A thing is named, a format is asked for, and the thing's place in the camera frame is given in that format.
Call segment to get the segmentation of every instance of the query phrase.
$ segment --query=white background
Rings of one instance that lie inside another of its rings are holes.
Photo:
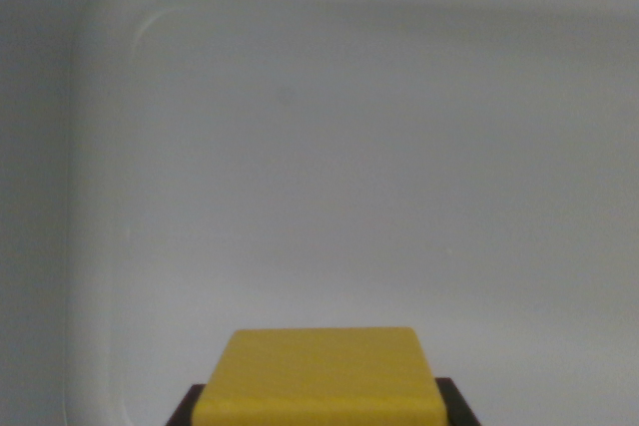
[[[0,0],[3,425],[64,424],[68,72],[86,2]]]

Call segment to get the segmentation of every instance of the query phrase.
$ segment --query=white surface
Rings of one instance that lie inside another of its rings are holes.
[[[639,417],[635,0],[100,0],[71,424],[162,424],[239,327],[408,324],[484,424]]]

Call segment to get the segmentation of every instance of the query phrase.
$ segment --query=yellow block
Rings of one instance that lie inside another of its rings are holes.
[[[445,426],[410,328],[237,331],[193,426]]]

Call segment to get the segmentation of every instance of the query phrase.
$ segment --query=yellow top surface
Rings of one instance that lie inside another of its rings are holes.
[[[444,426],[443,400],[410,328],[237,331],[194,426]]]

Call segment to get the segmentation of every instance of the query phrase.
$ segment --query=yellow cube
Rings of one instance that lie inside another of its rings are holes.
[[[237,331],[193,426],[445,426],[410,328]]]

